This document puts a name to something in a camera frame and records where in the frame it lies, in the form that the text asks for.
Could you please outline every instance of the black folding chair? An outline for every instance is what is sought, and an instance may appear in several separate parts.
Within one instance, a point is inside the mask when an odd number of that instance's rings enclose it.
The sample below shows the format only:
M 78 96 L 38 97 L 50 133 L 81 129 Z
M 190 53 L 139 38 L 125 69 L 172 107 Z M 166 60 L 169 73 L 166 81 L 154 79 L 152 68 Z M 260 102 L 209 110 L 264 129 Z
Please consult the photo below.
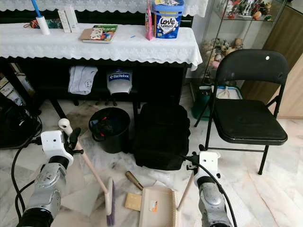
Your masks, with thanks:
M 285 57 L 275 51 L 238 50 L 227 55 L 217 70 L 214 92 L 201 112 L 195 127 L 209 106 L 210 116 L 207 127 L 205 147 L 200 144 L 200 150 L 238 150 L 263 152 L 258 174 L 262 175 L 269 145 L 282 145 L 287 141 L 287 134 L 276 120 L 283 90 L 288 74 Z M 218 99 L 217 88 L 225 81 L 259 80 L 280 84 L 279 94 L 265 105 L 257 100 Z M 274 114 L 268 107 L 276 102 Z M 265 145 L 264 150 L 231 149 L 208 147 L 212 119 L 219 136 L 229 143 Z

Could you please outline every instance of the wooden handle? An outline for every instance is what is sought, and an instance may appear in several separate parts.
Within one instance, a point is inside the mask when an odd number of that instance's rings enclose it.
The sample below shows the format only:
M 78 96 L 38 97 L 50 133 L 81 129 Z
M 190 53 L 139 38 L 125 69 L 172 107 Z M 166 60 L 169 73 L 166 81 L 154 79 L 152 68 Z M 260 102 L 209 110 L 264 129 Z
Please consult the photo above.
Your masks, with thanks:
M 140 182 L 137 180 L 137 178 L 135 178 L 135 176 L 130 172 L 127 171 L 125 173 L 125 176 L 131 181 L 133 182 L 134 185 L 136 185 L 141 191 L 143 190 L 143 186 L 140 184 Z

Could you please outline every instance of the black trash bin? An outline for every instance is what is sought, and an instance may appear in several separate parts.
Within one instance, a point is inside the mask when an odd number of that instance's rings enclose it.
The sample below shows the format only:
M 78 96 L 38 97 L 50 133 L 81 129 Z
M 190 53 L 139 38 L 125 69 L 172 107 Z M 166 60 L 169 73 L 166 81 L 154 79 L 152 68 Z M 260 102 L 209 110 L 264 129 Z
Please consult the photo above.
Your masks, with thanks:
M 89 129 L 95 141 L 100 142 L 107 153 L 128 150 L 128 128 L 130 117 L 120 108 L 109 107 L 99 110 L 89 120 Z

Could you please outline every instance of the white lace tablecloth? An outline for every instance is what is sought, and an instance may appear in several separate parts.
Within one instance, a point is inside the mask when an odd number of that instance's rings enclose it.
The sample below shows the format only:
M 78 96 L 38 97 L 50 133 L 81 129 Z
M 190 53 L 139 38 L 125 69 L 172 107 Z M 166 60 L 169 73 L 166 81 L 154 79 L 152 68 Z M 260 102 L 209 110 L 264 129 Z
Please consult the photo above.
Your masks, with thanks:
M 180 27 L 177 39 L 145 38 L 141 25 L 119 25 L 110 44 L 84 43 L 81 33 L 64 33 L 62 29 L 50 29 L 50 35 L 42 35 L 40 29 L 24 28 L 24 23 L 0 24 L 0 56 L 2 57 L 48 57 L 93 58 L 192 64 L 196 70 L 202 63 L 201 54 L 191 28 Z M 95 24 L 80 24 L 81 31 Z
M 40 10 L 55 10 L 65 5 L 72 4 L 78 11 L 94 11 L 99 12 L 131 12 L 137 11 L 144 13 L 146 10 L 146 0 L 36 0 Z M 208 0 L 184 0 L 185 10 L 184 16 L 199 15 L 205 16 Z M 34 10 L 31 0 L 0 0 L 0 10 Z

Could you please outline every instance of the chair backrest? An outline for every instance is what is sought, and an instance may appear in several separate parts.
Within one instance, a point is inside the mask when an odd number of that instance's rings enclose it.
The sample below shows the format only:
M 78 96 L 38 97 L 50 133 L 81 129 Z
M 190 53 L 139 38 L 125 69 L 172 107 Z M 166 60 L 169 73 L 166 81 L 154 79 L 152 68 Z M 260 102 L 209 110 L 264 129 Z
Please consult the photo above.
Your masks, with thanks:
M 287 61 L 279 52 L 238 50 L 221 61 L 216 84 L 230 80 L 261 80 L 284 85 L 288 70 Z

